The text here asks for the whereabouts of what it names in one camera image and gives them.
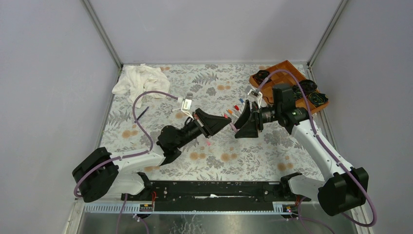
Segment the white pen red tip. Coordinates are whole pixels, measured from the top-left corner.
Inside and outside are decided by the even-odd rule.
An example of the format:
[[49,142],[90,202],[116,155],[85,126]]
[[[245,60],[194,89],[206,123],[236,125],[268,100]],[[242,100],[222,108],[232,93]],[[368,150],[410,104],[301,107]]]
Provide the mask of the white pen red tip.
[[240,110],[238,105],[235,105],[234,108],[238,111],[239,114],[242,114],[242,111]]
[[232,110],[228,109],[227,112],[228,112],[231,116],[235,117],[236,119],[239,118]]

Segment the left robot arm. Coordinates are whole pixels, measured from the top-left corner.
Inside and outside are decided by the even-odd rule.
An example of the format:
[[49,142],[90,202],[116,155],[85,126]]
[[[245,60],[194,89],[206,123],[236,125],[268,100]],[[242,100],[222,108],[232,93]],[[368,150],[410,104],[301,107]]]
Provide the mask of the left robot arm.
[[231,124],[231,118],[207,114],[196,109],[182,128],[163,127],[157,141],[147,150],[110,153],[105,147],[95,149],[75,169],[74,195],[84,202],[94,202],[107,194],[134,195],[146,200],[151,182],[141,170],[174,162],[181,148],[203,135],[209,138]]

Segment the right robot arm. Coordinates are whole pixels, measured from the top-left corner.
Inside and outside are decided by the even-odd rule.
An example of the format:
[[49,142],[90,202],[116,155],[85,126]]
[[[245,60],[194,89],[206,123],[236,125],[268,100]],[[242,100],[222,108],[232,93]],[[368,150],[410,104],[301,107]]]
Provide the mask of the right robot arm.
[[320,134],[311,113],[297,107],[293,89],[287,84],[272,88],[274,103],[261,107],[262,93],[248,87],[244,109],[236,121],[235,138],[257,138],[266,123],[278,122],[300,143],[319,167],[323,180],[294,173],[281,178],[281,198],[293,200],[303,195],[318,202],[330,216],[362,206],[371,199],[367,195],[369,175],[364,168],[355,168]]

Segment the pink pen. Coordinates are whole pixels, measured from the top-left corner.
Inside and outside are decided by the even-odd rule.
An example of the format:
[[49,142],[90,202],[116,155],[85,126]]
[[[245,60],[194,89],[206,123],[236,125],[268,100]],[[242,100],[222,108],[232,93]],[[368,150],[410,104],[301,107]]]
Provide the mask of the pink pen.
[[224,117],[230,120],[229,126],[231,127],[231,129],[233,130],[234,133],[237,133],[237,128],[235,127],[235,125],[232,123],[231,119],[228,117],[227,114],[224,114]]

